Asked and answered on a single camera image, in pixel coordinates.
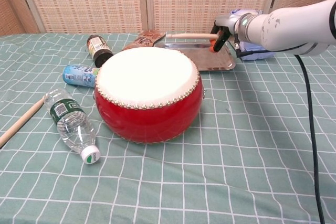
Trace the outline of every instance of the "wooden stick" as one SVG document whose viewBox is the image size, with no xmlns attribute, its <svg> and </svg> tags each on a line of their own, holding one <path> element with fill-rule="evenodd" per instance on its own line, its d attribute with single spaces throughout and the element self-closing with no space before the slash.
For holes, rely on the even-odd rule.
<svg viewBox="0 0 336 224">
<path fill-rule="evenodd" d="M 42 107 L 44 98 L 35 103 L 0 137 L 0 148 Z"/>
<path fill-rule="evenodd" d="M 218 34 L 167 34 L 166 38 L 174 38 L 174 39 L 218 39 Z"/>
</svg>

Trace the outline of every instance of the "drum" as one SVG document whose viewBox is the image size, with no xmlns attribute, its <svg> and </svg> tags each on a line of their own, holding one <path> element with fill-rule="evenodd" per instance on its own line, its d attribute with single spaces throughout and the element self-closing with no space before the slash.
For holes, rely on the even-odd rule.
<svg viewBox="0 0 336 224">
<path fill-rule="evenodd" d="M 177 50 L 121 51 L 100 68 L 94 97 L 107 126 L 138 143 L 171 140 L 195 120 L 204 97 L 200 73 Z"/>
</svg>

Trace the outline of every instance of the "silver tray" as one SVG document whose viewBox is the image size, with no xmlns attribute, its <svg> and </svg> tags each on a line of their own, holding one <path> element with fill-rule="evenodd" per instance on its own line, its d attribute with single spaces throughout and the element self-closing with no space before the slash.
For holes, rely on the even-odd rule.
<svg viewBox="0 0 336 224">
<path fill-rule="evenodd" d="M 228 47 L 224 45 L 217 53 L 211 52 L 209 42 L 157 42 L 154 47 L 174 49 L 189 57 L 199 71 L 230 70 L 236 66 Z"/>
</svg>

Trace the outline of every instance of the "drumhead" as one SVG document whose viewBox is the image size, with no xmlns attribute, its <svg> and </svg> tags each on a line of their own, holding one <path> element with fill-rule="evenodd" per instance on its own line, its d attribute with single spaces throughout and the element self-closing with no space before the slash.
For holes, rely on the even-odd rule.
<svg viewBox="0 0 336 224">
<path fill-rule="evenodd" d="M 180 51 L 139 47 L 108 59 L 98 72 L 96 87 L 115 104 L 146 109 L 183 99 L 198 82 L 196 65 Z"/>
</svg>

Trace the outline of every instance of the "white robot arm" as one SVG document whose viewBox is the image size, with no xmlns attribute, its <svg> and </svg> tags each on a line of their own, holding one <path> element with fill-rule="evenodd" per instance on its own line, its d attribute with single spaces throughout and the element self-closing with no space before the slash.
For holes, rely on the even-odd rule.
<svg viewBox="0 0 336 224">
<path fill-rule="evenodd" d="M 213 49 L 219 51 L 230 35 L 235 36 L 235 49 L 246 41 L 272 52 L 315 56 L 329 45 L 336 45 L 336 0 L 316 4 L 280 8 L 270 14 L 219 15 L 211 33 L 221 30 Z"/>
</svg>

